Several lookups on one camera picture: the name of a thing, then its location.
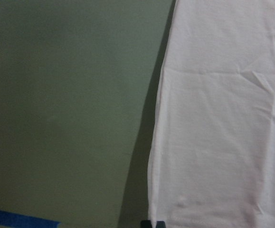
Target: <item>blue tape strip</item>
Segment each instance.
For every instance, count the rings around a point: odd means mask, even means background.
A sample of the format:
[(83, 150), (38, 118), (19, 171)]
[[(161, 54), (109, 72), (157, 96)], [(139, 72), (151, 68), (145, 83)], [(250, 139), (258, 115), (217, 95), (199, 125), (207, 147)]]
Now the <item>blue tape strip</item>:
[(0, 225), (12, 228), (56, 228), (60, 222), (0, 211)]

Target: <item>blue tape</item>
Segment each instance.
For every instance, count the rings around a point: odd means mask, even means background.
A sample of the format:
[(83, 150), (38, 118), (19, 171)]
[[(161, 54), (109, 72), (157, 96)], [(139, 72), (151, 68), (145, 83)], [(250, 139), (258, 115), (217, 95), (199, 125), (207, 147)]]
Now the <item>blue tape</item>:
[(0, 225), (12, 228), (57, 228), (60, 222), (0, 211)]

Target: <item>folded cloth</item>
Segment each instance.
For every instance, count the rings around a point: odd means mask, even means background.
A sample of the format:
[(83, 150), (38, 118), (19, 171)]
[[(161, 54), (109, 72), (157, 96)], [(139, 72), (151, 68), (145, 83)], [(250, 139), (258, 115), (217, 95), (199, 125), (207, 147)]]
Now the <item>folded cloth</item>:
[(275, 228), (275, 0), (177, 0), (157, 93), (149, 219)]

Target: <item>black object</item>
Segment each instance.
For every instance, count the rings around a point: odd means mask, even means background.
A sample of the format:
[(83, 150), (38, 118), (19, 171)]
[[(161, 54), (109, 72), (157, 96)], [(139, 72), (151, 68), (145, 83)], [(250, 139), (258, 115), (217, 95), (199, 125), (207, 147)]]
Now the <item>black object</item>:
[[(150, 220), (141, 221), (141, 228), (153, 228), (151, 226)], [(166, 228), (166, 224), (164, 221), (157, 221), (156, 228)]]

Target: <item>white cloth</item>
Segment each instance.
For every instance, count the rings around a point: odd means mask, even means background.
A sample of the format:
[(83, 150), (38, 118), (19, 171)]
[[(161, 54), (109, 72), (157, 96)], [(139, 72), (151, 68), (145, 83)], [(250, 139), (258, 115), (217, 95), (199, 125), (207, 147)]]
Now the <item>white cloth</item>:
[(275, 228), (275, 0), (177, 0), (155, 115), (153, 228)]

